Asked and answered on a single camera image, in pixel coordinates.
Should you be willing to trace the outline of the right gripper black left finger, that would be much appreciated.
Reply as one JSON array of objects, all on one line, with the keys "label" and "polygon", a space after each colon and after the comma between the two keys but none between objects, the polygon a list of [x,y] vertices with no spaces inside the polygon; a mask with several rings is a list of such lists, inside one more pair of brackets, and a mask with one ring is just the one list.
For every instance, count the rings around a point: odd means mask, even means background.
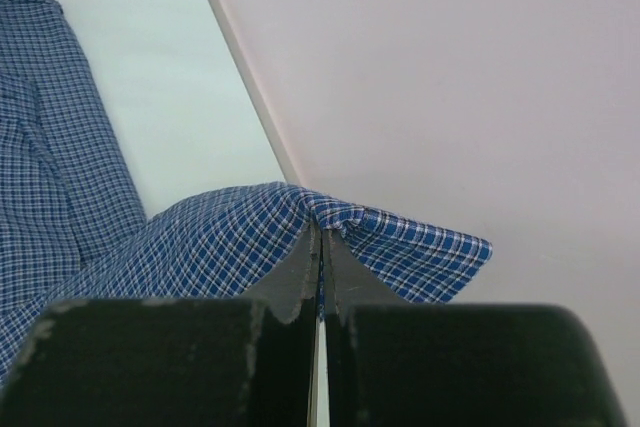
[{"label": "right gripper black left finger", "polygon": [[320,232],[230,299],[73,299],[34,323],[5,426],[312,426]]}]

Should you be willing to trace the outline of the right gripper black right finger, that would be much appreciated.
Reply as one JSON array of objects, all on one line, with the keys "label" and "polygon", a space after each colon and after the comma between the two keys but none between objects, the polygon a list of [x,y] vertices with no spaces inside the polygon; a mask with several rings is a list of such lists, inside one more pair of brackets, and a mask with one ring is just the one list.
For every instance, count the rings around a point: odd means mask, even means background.
[{"label": "right gripper black right finger", "polygon": [[623,426],[596,344],[557,305],[412,304],[322,237],[334,426]]}]

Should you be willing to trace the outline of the blue checkered long sleeve shirt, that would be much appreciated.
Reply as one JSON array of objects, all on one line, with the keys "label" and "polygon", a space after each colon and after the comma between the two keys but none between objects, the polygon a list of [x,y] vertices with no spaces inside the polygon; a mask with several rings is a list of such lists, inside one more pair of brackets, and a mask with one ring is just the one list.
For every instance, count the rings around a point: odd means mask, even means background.
[{"label": "blue checkered long sleeve shirt", "polygon": [[487,240],[272,182],[205,192],[147,217],[57,0],[1,0],[1,371],[51,303],[228,298],[310,225],[410,302],[451,300]]}]

